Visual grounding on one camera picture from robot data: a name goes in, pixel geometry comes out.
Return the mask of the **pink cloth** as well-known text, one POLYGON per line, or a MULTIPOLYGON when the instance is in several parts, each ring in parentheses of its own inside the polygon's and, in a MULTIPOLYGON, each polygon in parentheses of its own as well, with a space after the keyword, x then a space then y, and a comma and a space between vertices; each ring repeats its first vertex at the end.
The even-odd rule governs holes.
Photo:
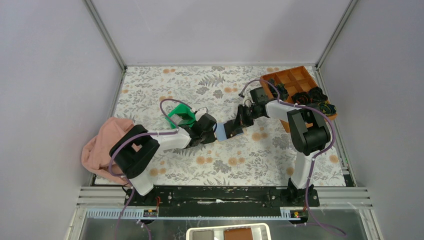
POLYGON ((129 183, 109 172, 110 150, 134 126, 128 118, 110 117, 82 149, 81 163, 89 172, 121 186, 129 183))

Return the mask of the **orange compartment tray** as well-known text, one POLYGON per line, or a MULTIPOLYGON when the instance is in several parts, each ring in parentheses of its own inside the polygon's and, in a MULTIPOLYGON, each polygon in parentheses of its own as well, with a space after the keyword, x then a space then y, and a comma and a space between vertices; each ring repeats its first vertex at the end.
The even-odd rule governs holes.
MULTIPOLYGON (((274 71, 262 75, 261 80, 269 82, 274 80, 274 85, 283 84, 284 88, 288 92, 288 97, 285 102, 294 104, 292 96, 300 92, 309 92, 312 88, 318 87, 315 82, 312 73, 309 73, 305 66, 297 66, 290 69, 274 71)), ((275 98, 271 92, 271 86, 267 83, 260 82, 261 86, 264 88, 264 91, 269 99, 275 98)), ((287 121, 280 120, 286 133, 290 133, 290 126, 287 121)))

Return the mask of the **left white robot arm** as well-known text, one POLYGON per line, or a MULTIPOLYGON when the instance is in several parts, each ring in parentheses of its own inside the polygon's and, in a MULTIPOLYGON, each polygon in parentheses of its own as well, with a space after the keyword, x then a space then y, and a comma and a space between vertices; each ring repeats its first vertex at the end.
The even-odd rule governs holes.
POLYGON ((192 126, 178 129, 148 131, 143 125, 133 126, 110 150, 111 160, 136 192, 136 199, 144 206, 155 200, 154 184, 146 170, 157 152, 187 149, 213 143, 216 140, 216 119, 204 113, 192 126))

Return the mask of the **green plastic bin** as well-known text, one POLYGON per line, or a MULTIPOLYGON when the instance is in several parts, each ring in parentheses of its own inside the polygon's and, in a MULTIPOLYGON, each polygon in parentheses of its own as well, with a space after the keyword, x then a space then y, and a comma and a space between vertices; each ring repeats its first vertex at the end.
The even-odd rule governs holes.
POLYGON ((192 110, 182 103, 177 105, 167 116, 168 118, 166 120, 169 122, 171 129, 176 129, 176 124, 179 127, 191 127, 196 121, 195 114, 192 110))

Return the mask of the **floral patterned table mat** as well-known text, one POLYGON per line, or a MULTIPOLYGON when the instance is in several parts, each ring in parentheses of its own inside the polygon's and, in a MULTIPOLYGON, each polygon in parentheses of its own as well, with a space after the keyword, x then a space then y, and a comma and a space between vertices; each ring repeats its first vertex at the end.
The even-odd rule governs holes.
MULTIPOLYGON (((219 123, 235 117, 239 92, 279 71, 274 66, 130 66, 114 110, 148 130, 168 130, 164 117, 182 101, 206 107, 219 123)), ((225 141, 157 153, 146 168, 155 185, 285 186, 296 150, 279 120, 257 119, 225 141)))

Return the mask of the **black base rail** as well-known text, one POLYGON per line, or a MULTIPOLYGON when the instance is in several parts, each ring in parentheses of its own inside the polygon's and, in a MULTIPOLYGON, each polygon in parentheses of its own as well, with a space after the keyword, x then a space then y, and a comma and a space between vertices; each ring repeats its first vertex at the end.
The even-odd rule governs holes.
POLYGON ((288 187, 157 185, 144 196, 130 189, 125 193, 126 204, 153 207, 160 217, 281 217, 283 210, 320 206, 315 189, 305 195, 288 187))

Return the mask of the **stack of cards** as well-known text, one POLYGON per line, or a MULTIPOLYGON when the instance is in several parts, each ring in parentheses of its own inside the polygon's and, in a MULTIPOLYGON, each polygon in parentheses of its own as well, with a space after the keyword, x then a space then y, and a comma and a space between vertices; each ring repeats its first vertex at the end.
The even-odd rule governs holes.
POLYGON ((170 117, 172 119, 172 121, 175 123, 175 125, 183 125, 187 122, 186 119, 182 118, 181 116, 179 116, 178 114, 174 114, 170 117))

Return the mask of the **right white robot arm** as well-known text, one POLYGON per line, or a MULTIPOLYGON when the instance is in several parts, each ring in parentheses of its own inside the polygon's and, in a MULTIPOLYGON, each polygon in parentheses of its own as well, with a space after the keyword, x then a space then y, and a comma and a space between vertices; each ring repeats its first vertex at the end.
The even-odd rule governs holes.
POLYGON ((318 108, 282 101, 280 96, 269 98, 262 87, 250 91, 238 105, 233 130, 252 126, 258 118, 282 120, 289 125, 292 145, 296 150, 296 162, 289 179, 292 189, 287 191, 287 201, 293 206, 301 205, 312 185, 315 161, 334 145, 334 128, 329 118, 318 108))

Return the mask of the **white device with screen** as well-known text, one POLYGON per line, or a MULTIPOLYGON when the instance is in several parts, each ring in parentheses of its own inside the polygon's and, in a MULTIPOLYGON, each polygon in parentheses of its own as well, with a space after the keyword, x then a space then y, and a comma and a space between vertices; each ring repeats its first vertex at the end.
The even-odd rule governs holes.
POLYGON ((186 240, 271 240, 266 223, 249 223, 210 227, 192 227, 186 231, 186 240))

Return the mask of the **beige blue card holder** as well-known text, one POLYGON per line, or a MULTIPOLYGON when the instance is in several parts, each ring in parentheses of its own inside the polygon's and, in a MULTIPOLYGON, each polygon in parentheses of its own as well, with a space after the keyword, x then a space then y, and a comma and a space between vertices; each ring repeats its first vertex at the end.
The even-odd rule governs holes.
POLYGON ((243 134, 244 131, 242 128, 234 128, 233 120, 228 120, 227 122, 218 122, 215 130, 215 137, 218 142, 223 142, 243 134))

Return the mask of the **dark floral rolled sock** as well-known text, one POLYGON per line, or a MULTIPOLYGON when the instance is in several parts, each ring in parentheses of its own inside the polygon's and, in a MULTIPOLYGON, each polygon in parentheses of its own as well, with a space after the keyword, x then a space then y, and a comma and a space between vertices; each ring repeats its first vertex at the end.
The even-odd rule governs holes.
POLYGON ((330 104, 328 101, 319 102, 319 110, 326 116, 334 116, 337 114, 337 108, 335 105, 330 104))
POLYGON ((274 85, 274 88, 273 87, 269 87, 269 90, 270 90, 270 92, 271 92, 271 94, 272 94, 272 96, 274 98, 277 98, 279 96, 279 99, 281 101, 286 101, 288 99, 289 93, 286 90, 286 88, 285 88, 285 86, 284 86, 283 83, 276 83, 273 78, 270 78, 268 80, 268 82, 270 84, 273 84, 274 85))
POLYGON ((312 98, 306 91, 297 92, 291 96, 291 99, 295 105, 307 106, 312 103, 312 98))
POLYGON ((313 87, 308 91, 310 102, 317 104, 328 101, 328 96, 324 94, 320 87, 313 87))

